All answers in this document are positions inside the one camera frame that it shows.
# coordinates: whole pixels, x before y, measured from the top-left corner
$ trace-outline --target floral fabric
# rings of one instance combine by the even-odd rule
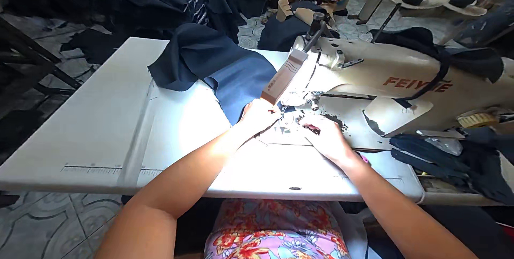
[[[227,199],[205,259],[350,259],[326,202]]]

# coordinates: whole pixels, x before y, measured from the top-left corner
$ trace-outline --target sewing machine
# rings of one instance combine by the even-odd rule
[[[375,141],[417,130],[443,131],[459,126],[457,117],[467,112],[514,106],[512,59],[502,58],[504,71],[495,83],[450,66],[441,82],[405,107],[394,99],[410,97],[427,85],[440,70],[438,60],[391,44],[310,38],[296,39],[293,49],[304,50],[308,57],[280,98],[283,106],[296,111],[284,113],[272,130],[261,133],[264,142],[308,145],[293,138],[298,136],[283,137],[295,131],[295,121],[314,112],[337,121],[350,143],[355,136],[375,133],[372,145],[361,141],[353,147],[390,149]],[[351,124],[358,131],[352,132]]]

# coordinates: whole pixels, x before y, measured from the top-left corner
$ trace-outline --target right hand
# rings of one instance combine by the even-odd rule
[[[305,138],[333,163],[340,165],[348,157],[356,156],[348,142],[344,139],[339,125],[330,119],[315,114],[306,116],[298,123],[306,127],[301,129]],[[310,129],[319,131],[319,134],[315,134]]]

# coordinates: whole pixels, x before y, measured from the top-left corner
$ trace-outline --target fabric scrap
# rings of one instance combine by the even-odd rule
[[[244,106],[260,97],[276,73],[259,53],[237,46],[221,32],[194,23],[179,26],[148,69],[159,87],[176,91],[186,91],[198,79],[204,80],[214,90],[232,125],[239,121]]]

